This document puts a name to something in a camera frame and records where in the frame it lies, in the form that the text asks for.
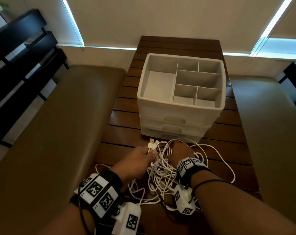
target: hand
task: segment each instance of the hand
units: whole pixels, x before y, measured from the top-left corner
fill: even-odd
[[[176,168],[178,162],[184,158],[194,158],[194,151],[186,143],[175,140],[169,160],[173,167]]]
[[[148,154],[147,152],[147,147],[136,147],[110,170],[121,178],[123,184],[128,184],[129,181],[142,177],[150,163],[156,160],[156,150],[152,150]]]

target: black cable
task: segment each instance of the black cable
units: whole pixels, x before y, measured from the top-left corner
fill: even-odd
[[[79,205],[80,218],[81,218],[81,222],[83,223],[83,227],[86,230],[87,234],[88,235],[94,235],[94,233],[91,233],[89,231],[88,226],[87,226],[86,221],[85,221],[85,218],[84,218],[84,215],[83,215],[83,210],[80,207],[80,187],[82,186],[82,184],[83,184],[83,181],[78,186],[78,205]]]
[[[228,183],[228,184],[230,184],[230,185],[233,185],[232,183],[227,182],[227,181],[224,181],[224,180],[221,180],[221,179],[205,180],[205,181],[200,182],[199,184],[195,185],[195,187],[193,188],[192,194],[195,193],[195,190],[196,190],[199,186],[202,186],[203,184],[206,184],[206,183],[209,183],[209,182],[214,182],[214,181],[225,182],[225,183]]]

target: wristband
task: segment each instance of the wristband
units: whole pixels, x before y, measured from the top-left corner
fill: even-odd
[[[185,187],[191,187],[192,175],[203,170],[211,172],[198,158],[185,158],[177,164],[177,175],[180,178],[181,184]]]
[[[70,199],[70,203],[79,207],[82,223],[88,234],[90,231],[87,230],[81,210],[87,209],[95,224],[111,217],[123,200],[120,193],[122,186],[119,176],[107,170],[100,174],[91,174],[80,184],[79,189],[74,191],[76,195]]]

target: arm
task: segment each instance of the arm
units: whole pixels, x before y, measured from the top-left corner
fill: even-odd
[[[123,189],[127,188],[133,179],[142,177],[150,163],[155,161],[157,151],[147,154],[147,147],[137,147],[110,170],[115,172],[123,182]],[[89,231],[95,229],[94,220],[88,210],[83,210],[84,219]],[[85,235],[87,234],[81,222],[79,208],[68,204],[64,211],[53,219],[38,235]]]
[[[173,166],[179,160],[194,157],[193,150],[176,141],[169,159]],[[211,179],[219,179],[209,171],[192,176],[192,187]],[[296,225],[276,210],[244,191],[224,182],[209,182],[195,191],[201,209],[217,235],[227,234],[294,234]]]

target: chair backrest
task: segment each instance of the chair backrest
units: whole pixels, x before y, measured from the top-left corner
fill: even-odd
[[[56,48],[52,32],[45,31],[46,24],[40,11],[32,9],[0,28],[0,61],[5,63],[0,69],[0,142],[66,60],[64,52]],[[7,56],[31,38],[34,40],[15,57]],[[2,104],[21,81],[24,83]]]

